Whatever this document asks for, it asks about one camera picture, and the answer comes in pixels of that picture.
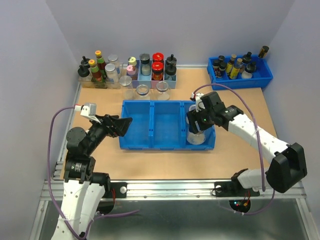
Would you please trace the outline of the silver-lid glass jar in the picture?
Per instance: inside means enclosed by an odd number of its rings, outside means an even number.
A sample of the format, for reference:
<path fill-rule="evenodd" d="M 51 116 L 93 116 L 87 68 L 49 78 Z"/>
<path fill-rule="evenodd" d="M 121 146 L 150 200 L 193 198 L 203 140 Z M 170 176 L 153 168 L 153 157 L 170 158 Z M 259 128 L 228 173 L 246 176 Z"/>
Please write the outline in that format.
<path fill-rule="evenodd" d="M 119 79 L 120 88 L 122 90 L 122 96 L 124 100 L 134 99 L 134 89 L 132 84 L 132 78 L 128 75 L 123 75 Z"/>

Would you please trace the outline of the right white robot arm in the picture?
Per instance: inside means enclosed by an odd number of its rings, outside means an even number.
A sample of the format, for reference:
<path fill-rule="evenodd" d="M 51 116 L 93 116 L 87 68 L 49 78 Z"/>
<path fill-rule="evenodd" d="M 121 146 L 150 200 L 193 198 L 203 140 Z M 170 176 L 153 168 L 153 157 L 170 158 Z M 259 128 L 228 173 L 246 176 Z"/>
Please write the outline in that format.
<path fill-rule="evenodd" d="M 187 112 L 189 131 L 193 134 L 218 126 L 240 137 L 258 151 L 260 159 L 267 160 L 259 169 L 243 169 L 235 173 L 230 182 L 231 192 L 242 195 L 248 189 L 271 187 L 285 193 L 307 176 L 304 148 L 297 142 L 289 144 L 259 127 L 235 105 L 225 106 L 219 94 L 193 93 L 190 98 L 195 108 Z"/>

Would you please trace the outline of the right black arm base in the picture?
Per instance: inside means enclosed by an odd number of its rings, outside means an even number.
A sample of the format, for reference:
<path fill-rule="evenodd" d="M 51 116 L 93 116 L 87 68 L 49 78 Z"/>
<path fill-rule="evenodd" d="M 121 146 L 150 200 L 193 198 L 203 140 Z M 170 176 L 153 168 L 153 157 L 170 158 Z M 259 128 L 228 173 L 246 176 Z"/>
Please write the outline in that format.
<path fill-rule="evenodd" d="M 243 188 L 239 183 L 233 181 L 216 181 L 211 190 L 211 195 L 218 198 L 226 197 L 258 197 L 259 191 L 254 191 L 252 188 Z"/>

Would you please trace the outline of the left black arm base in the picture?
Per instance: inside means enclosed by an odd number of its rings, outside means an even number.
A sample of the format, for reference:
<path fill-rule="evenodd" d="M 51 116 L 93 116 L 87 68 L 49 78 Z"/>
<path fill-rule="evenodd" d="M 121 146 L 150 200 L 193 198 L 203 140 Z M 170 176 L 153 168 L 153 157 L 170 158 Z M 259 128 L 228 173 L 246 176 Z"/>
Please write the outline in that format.
<path fill-rule="evenodd" d="M 105 188 L 103 199 L 125 199 L 127 197 L 128 183 L 125 181 L 112 181 Z"/>

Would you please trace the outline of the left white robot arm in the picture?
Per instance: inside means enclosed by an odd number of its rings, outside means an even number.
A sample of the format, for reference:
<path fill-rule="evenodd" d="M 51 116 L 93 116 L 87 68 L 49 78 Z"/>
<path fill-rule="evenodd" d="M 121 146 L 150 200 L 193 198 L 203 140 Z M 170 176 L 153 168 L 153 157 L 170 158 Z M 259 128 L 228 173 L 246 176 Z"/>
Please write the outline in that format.
<path fill-rule="evenodd" d="M 111 193 L 110 176 L 94 172 L 96 160 L 92 153 L 106 137 L 125 136 L 133 121 L 131 117 L 109 114 L 82 116 L 89 119 L 91 127 L 74 127 L 66 135 L 63 197 L 54 240 L 87 239 L 101 198 Z"/>

